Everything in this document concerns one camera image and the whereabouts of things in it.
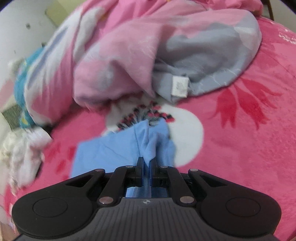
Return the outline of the light blue t-shirt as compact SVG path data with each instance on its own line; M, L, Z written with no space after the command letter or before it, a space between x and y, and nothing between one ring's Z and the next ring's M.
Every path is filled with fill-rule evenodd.
M170 139L167 122L162 118L151 126L148 120L141 121L117 133L81 142L72 165L71 177L102 168L107 173L116 168L136 165L138 158L144 159L144 185L130 187L126 197L163 198L165 188L151 187L149 164L156 160L158 166L173 166L175 145Z

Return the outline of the pink floral fleece blanket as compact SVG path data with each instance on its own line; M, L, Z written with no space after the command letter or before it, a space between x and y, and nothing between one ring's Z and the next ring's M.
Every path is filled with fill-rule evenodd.
M273 197L282 210L275 235L295 237L295 33L259 18L262 42L255 60L231 86L159 103L170 115L175 165L205 172ZM1 166L1 220L9 220L17 199L69 178L77 146L117 129L124 116L151 101L133 96L99 111L76 109L52 132L45 163L34 183L12 194Z

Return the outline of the white crumpled sheet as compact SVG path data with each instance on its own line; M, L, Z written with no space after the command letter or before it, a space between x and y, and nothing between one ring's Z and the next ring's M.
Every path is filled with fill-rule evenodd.
M1 146L1 163L9 169L8 183L15 195L30 186L44 161L44 149L52 142L41 127L17 128L9 132Z

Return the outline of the teal floral quilt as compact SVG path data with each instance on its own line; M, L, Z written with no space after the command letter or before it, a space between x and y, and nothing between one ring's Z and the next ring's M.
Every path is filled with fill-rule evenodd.
M16 104L20 108L19 124L21 128L30 128L31 126L35 125L35 122L33 121L26 107L24 89L25 84L27 82L27 76L30 67L32 66L34 61L39 57L42 51L43 47L37 49L31 56L20 59L17 65L16 80L14 86L14 97L16 100Z

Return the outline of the pink grey white duvet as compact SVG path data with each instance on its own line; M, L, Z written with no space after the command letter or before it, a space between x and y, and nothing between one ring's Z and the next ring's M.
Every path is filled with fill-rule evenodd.
M261 13L261 1L86 1L30 67L26 111L48 125L73 103L138 92L176 102L226 87L259 49Z

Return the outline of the grey green pillow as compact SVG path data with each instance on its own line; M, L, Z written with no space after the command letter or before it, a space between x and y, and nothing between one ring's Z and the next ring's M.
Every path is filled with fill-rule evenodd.
M3 114L4 119L9 124L11 130L20 127L19 119L21 116L21 108L17 104L10 106L1 113Z

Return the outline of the yellow green cabinet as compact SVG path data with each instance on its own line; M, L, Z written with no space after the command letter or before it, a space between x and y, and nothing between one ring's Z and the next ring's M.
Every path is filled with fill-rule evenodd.
M75 8L84 2L85 0L55 0L46 8L45 14L49 20L58 27Z

